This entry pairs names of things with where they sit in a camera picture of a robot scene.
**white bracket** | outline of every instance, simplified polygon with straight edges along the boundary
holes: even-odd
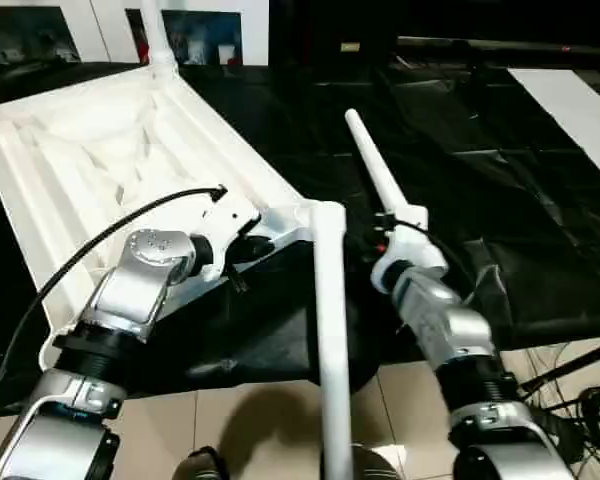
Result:
[[[220,278],[229,245],[238,237],[240,230],[258,216],[258,210],[246,197],[231,191],[227,191],[202,216],[200,225],[192,233],[206,237],[213,251],[213,263],[202,268],[205,282]]]
[[[411,223],[427,230],[429,227],[427,208],[410,205],[404,198],[358,112],[353,109],[347,110],[344,117],[386,213],[393,215],[398,221]],[[389,247],[371,272],[371,283],[378,291],[389,293],[383,285],[382,278],[387,269],[398,260],[406,260],[418,267],[437,268],[441,275],[449,269],[438,247],[433,245],[423,233],[405,225],[396,225],[393,232],[388,232],[387,236]]]

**white plastic tube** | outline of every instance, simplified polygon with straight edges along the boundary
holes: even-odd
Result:
[[[358,112],[351,108],[346,111],[344,118],[347,121],[347,125],[349,125],[358,150],[360,150],[360,155],[367,165],[371,180],[373,180],[373,184],[376,187],[385,210],[392,213],[400,207],[409,205],[393,178],[389,167],[387,167],[386,162],[380,155],[378,147],[373,143],[367,127],[362,123]]]
[[[158,1],[142,0],[140,5],[142,23],[149,44],[149,59],[152,65],[175,65],[176,60],[167,41],[167,33]]]
[[[342,205],[334,202],[315,202],[312,205],[322,436],[327,480],[353,479],[342,249],[345,230]]]

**black plastic sheet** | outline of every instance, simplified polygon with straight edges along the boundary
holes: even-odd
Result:
[[[0,102],[128,68],[0,72]],[[474,272],[472,305],[499,347],[600,335],[600,171],[504,70],[200,68],[181,75],[294,187],[347,208],[352,383],[416,358],[369,278],[378,199],[344,122],[356,108],[407,199]],[[311,247],[297,244],[165,319],[138,368],[139,394],[317,381]],[[457,267],[449,283],[468,294]],[[34,289],[0,205],[0,354]],[[37,377],[40,314],[5,403]]]

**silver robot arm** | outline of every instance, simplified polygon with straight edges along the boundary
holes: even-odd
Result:
[[[389,247],[374,265],[371,282],[391,295],[438,378],[450,412],[449,439],[459,450],[455,480],[573,480],[519,401],[518,384],[502,366],[489,324],[440,280],[448,265],[423,233],[427,209],[407,202],[358,113],[349,110],[345,119],[385,216],[394,223],[385,232]]]
[[[0,480],[108,479],[120,443],[102,424],[118,416],[129,376],[167,289],[213,263],[202,236],[140,230],[102,279],[0,447]]]
[[[553,443],[517,395],[491,340],[491,328],[437,277],[407,267],[385,275],[394,306],[414,332],[450,412],[459,450],[455,480],[573,480]]]

